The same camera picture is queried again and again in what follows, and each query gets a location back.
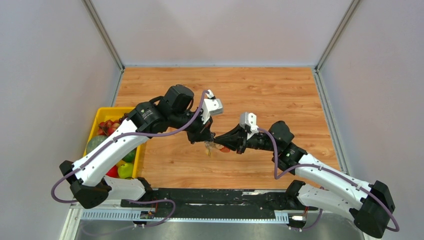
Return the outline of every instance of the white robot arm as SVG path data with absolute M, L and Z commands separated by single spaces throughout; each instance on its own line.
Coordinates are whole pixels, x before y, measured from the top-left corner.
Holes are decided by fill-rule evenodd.
M 190 111 L 194 93 L 185 86 L 169 88 L 165 96 L 139 103 L 121 126 L 92 152 L 71 162 L 64 161 L 60 170 L 70 184 L 76 200 L 86 209 L 93 208 L 105 200 L 138 200 L 149 188 L 143 178 L 118 179 L 105 174 L 126 154 L 152 137 L 165 137 L 186 131 L 188 140 L 195 142 L 213 141 L 210 131 L 212 118 L 223 112 L 221 101 L 211 90 L 204 91 L 200 105 L 195 112 Z M 168 127 L 178 129 L 163 133 Z M 52 189 L 52 197 L 58 198 Z
M 374 184 L 348 176 L 316 159 L 312 154 L 296 146 L 294 135 L 283 121 L 277 121 L 267 131 L 257 126 L 257 117 L 245 112 L 239 124 L 231 131 L 217 136 L 214 142 L 238 154 L 246 148 L 273 151 L 274 177 L 279 179 L 286 173 L 300 176 L 325 188 L 315 188 L 303 181 L 294 180 L 286 194 L 306 207 L 316 207 L 339 214 L 355 223 L 363 232 L 381 238 L 395 205 L 387 185 L 380 181 Z M 393 223 L 398 231 L 399 226 Z

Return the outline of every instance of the cable clip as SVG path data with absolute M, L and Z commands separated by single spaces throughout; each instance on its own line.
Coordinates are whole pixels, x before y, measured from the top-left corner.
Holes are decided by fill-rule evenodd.
M 359 182 L 359 183 L 356 185 L 355 189 L 359 191 L 359 190 L 361 189 L 361 187 L 362 187 L 362 182 Z

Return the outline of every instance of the white wall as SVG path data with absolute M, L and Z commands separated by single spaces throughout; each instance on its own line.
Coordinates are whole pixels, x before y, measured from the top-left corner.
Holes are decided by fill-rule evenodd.
M 424 4 L 364 0 L 322 71 L 348 170 L 386 183 L 400 232 L 423 239 Z
M 93 0 L 126 65 L 315 65 L 351 0 Z
M 0 1 L 0 33 L 0 238 L 56 240 L 59 164 L 81 157 L 120 73 L 80 0 Z

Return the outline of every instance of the wooden table surface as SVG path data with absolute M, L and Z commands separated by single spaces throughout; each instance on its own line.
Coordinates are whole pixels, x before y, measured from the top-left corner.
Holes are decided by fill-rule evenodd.
M 217 136 L 233 129 L 243 112 L 255 113 L 264 129 L 283 120 L 296 145 L 340 169 L 309 68 L 128 67 L 116 106 L 134 107 L 176 84 L 194 92 L 194 106 L 202 90 L 211 89 L 221 100 L 224 113 L 214 116 L 211 126 Z M 287 174 L 275 180 L 272 157 L 270 151 L 253 149 L 244 154 L 214 149 L 209 157 L 203 142 L 192 145 L 181 132 L 149 140 L 138 172 L 153 188 L 286 189 L 293 179 L 301 179 Z

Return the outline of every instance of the yellow plastic crate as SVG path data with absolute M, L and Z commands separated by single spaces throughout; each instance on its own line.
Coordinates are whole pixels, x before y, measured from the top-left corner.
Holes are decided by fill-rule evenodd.
M 125 113 L 130 113 L 131 110 L 133 110 L 134 107 L 101 107 L 97 110 L 97 113 L 94 118 L 93 125 L 91 127 L 90 135 L 88 137 L 87 143 L 96 136 L 97 130 L 99 129 L 99 123 L 106 122 L 107 120 L 116 121 L 122 116 L 124 116 Z M 137 150 L 135 152 L 135 160 L 134 160 L 134 169 L 132 170 L 132 177 L 136 178 L 137 176 L 137 169 L 139 166 L 143 166 L 143 160 L 145 157 L 145 151 L 146 151 L 146 143 L 140 145 L 137 147 Z M 87 154 L 86 150 L 84 150 L 83 157 Z

